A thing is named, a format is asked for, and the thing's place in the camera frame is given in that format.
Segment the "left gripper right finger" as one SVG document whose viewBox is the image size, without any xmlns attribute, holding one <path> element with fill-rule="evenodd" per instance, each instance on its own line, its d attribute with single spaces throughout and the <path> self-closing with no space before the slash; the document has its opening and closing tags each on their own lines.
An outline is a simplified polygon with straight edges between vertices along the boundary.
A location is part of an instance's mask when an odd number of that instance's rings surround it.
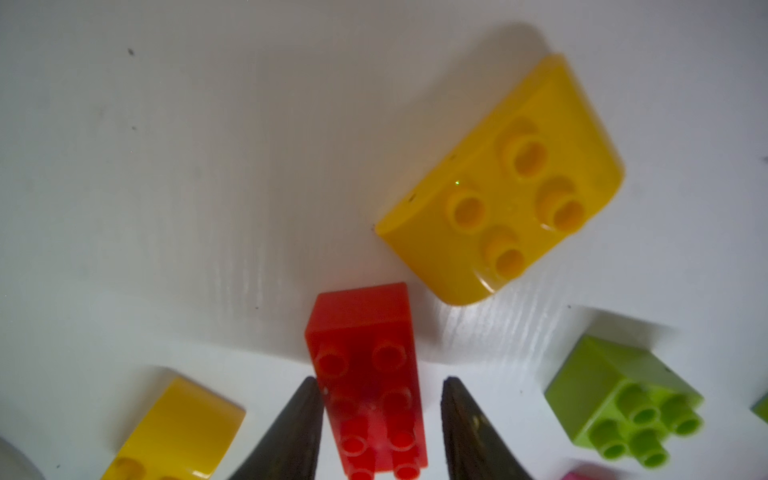
<svg viewBox="0 0 768 480">
<path fill-rule="evenodd" d="M 458 377 L 444 380 L 440 406 L 451 480 L 532 480 Z"/>
</svg>

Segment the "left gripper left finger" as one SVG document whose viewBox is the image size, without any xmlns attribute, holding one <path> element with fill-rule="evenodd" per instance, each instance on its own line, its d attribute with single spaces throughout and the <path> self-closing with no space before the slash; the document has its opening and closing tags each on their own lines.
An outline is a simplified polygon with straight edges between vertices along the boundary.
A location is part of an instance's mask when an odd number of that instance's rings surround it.
<svg viewBox="0 0 768 480">
<path fill-rule="evenodd" d="M 299 385 L 232 480 L 312 480 L 322 438 L 324 404 L 317 380 Z"/>
</svg>

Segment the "red lego brick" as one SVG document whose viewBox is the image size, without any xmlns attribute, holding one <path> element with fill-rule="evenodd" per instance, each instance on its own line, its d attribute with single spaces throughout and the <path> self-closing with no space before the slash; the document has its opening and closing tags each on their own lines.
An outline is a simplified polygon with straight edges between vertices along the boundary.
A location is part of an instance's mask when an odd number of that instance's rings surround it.
<svg viewBox="0 0 768 480">
<path fill-rule="evenodd" d="M 419 478 L 428 458 L 406 284 L 319 294 L 305 340 L 346 477 Z"/>
</svg>

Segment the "pink lego brick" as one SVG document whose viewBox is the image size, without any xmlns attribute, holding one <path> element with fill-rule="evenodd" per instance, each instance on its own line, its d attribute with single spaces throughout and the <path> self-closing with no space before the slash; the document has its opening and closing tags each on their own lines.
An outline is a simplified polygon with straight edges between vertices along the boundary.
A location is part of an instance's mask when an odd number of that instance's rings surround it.
<svg viewBox="0 0 768 480">
<path fill-rule="evenodd" d="M 611 471 L 579 468 L 565 474 L 561 480 L 614 480 L 615 475 Z"/>
</svg>

